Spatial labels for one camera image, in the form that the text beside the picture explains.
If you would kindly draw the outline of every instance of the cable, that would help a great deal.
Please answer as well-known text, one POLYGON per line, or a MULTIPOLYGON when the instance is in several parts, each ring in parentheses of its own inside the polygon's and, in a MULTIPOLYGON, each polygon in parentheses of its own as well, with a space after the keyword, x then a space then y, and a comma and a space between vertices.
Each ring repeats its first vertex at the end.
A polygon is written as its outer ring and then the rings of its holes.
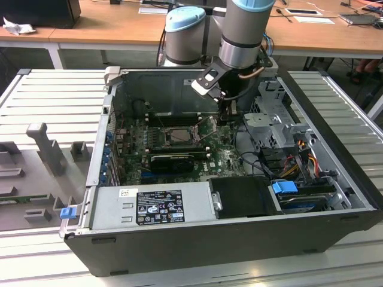
POLYGON ((354 64, 347 63, 347 62, 344 61, 344 59, 342 59, 342 58, 339 58, 339 60, 341 60, 342 62, 344 62, 344 64, 345 64, 347 67, 349 67, 349 68, 352 69, 351 65, 354 65, 354 64))
POLYGON ((243 90, 241 91, 239 94, 237 94, 236 96, 234 97, 224 97, 222 99, 222 101, 227 101, 227 100, 238 100, 240 98, 242 98, 243 96, 246 96, 246 94, 254 88, 254 86, 256 85, 257 81, 253 80, 253 83, 252 84, 249 84, 249 86, 246 88, 246 90, 243 90))
POLYGON ((158 67, 159 63, 160 63, 160 50, 161 50, 161 44, 162 44, 162 40, 163 38, 165 38, 165 27, 163 28, 162 30, 162 34, 161 34, 161 38, 160 38, 160 42, 158 43, 158 49, 157 49, 157 58, 156 58, 156 66, 158 67))
POLYGON ((287 8, 289 5, 290 5, 290 0, 287 0, 287 4, 285 5, 285 7, 279 7, 279 6, 276 6, 276 5, 273 5, 273 7, 275 7, 275 8, 279 8, 279 9, 285 9, 285 8, 287 8))
POLYGON ((265 67, 261 67, 261 68, 259 68, 258 70, 256 70, 255 72, 253 72, 251 74, 248 74, 248 75, 241 75, 241 74, 239 74, 238 77, 241 80, 248 80, 248 79, 255 78, 255 77, 259 76, 259 74, 262 73, 264 70, 265 70, 265 67))
MULTIPOLYGON (((170 11, 172 11, 173 10, 173 4, 169 4, 169 7, 168 7, 168 13, 170 12, 170 11)), ((159 44, 158 44, 158 50, 157 50, 157 59, 156 59, 156 66, 158 67, 160 64, 161 64, 161 61, 160 61, 160 59, 159 59, 159 57, 160 57, 160 52, 162 52, 162 54, 163 54, 163 48, 164 48, 164 46, 165 46, 165 38, 166 38, 166 31, 165 31, 165 27, 163 28, 163 30, 162 30, 162 34, 161 34, 161 38, 160 38, 160 42, 159 42, 159 44)))

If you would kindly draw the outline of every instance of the paper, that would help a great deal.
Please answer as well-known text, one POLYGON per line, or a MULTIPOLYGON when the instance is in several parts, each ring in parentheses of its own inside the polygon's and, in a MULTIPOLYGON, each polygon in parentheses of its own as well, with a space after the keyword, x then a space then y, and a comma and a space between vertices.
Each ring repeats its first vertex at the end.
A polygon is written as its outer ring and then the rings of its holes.
POLYGON ((294 16, 300 23, 335 24, 328 18, 294 16))
POLYGON ((3 19, 4 19, 4 25, 2 25, 2 27, 11 34, 19 36, 20 34, 36 32, 36 30, 34 30, 30 24, 19 25, 19 24, 8 21, 5 17, 3 17, 3 19))

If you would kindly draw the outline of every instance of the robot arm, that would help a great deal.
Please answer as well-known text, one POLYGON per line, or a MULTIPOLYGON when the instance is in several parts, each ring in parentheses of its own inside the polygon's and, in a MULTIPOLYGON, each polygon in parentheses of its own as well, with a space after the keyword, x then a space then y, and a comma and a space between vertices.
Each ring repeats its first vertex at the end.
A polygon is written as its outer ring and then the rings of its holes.
POLYGON ((251 84, 244 80, 263 70, 255 63, 274 2, 227 0, 218 59, 193 81, 197 93, 220 102, 236 99, 247 90, 251 84))

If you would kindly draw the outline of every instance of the blue latch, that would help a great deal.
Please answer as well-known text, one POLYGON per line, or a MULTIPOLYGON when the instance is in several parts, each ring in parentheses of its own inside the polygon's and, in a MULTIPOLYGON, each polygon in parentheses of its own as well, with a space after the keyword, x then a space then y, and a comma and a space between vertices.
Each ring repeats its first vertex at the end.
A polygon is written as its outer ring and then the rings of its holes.
POLYGON ((61 209, 60 218, 61 219, 75 219, 76 218, 77 207, 65 207, 61 209))
POLYGON ((272 185, 274 193, 297 193, 298 189, 293 181, 277 181, 272 185))

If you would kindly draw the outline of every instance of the power supply label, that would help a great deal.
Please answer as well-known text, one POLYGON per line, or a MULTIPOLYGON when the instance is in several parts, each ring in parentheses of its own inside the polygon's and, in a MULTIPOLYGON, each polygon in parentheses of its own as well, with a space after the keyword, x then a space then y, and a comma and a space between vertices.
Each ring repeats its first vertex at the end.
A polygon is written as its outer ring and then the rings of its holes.
POLYGON ((137 193, 136 223, 138 225, 185 221, 181 190, 137 193))

